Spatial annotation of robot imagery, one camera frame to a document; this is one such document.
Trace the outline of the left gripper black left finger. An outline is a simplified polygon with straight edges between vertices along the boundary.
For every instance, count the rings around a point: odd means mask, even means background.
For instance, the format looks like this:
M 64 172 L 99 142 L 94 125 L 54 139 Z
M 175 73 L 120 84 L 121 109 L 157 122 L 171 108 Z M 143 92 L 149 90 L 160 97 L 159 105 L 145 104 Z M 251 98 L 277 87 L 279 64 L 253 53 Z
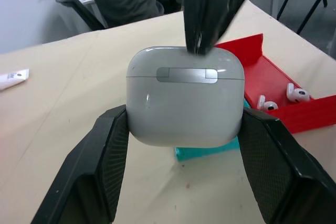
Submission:
M 67 155 L 32 223 L 113 223 L 128 142 L 125 105 L 100 115 Z

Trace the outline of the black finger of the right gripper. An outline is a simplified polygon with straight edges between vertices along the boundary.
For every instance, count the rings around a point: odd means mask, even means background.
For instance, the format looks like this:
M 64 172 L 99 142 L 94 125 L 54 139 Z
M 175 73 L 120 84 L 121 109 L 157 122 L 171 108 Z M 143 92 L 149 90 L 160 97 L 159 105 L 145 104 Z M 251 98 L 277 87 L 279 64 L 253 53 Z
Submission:
M 199 31 L 200 54 L 207 54 L 230 26 L 245 0 L 202 0 Z
M 194 55 L 205 55 L 201 48 L 204 0 L 182 0 L 185 42 L 187 51 Z

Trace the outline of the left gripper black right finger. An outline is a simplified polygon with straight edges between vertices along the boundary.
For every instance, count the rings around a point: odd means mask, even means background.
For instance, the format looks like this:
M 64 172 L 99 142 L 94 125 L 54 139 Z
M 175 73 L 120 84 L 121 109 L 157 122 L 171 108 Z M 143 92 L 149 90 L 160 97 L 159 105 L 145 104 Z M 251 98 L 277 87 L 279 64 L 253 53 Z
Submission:
M 244 108 L 238 141 L 265 223 L 335 223 L 335 182 L 276 117 Z

